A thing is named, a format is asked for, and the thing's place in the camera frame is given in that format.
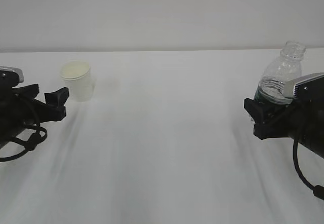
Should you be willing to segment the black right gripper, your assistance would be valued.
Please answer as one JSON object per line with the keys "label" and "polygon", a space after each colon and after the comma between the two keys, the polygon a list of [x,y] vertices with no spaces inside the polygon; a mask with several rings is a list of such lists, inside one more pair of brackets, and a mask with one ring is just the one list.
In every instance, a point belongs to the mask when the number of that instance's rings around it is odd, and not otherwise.
{"label": "black right gripper", "polygon": [[323,99],[293,101],[269,116],[272,103],[245,98],[244,109],[253,119],[254,135],[259,139],[294,138],[301,127],[301,140],[323,140]]}

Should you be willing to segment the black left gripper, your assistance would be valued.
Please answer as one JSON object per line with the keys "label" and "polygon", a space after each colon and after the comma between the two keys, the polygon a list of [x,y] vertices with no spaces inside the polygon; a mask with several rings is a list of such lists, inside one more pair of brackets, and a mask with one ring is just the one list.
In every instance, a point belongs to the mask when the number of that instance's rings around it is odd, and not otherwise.
{"label": "black left gripper", "polygon": [[13,88],[13,93],[33,100],[18,100],[5,109],[1,109],[1,147],[25,129],[30,129],[31,126],[38,127],[41,123],[57,122],[66,117],[64,105],[69,98],[67,87],[45,93],[46,103],[34,99],[39,94],[38,84]]}

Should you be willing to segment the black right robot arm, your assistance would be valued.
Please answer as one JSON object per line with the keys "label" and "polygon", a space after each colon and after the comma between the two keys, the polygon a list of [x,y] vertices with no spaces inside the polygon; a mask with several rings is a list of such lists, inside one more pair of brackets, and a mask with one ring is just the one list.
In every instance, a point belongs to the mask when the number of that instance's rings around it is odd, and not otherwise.
{"label": "black right robot arm", "polygon": [[323,102],[294,100],[291,104],[278,105],[246,98],[244,109],[254,120],[257,138],[294,139],[303,125],[298,142],[323,157]]}

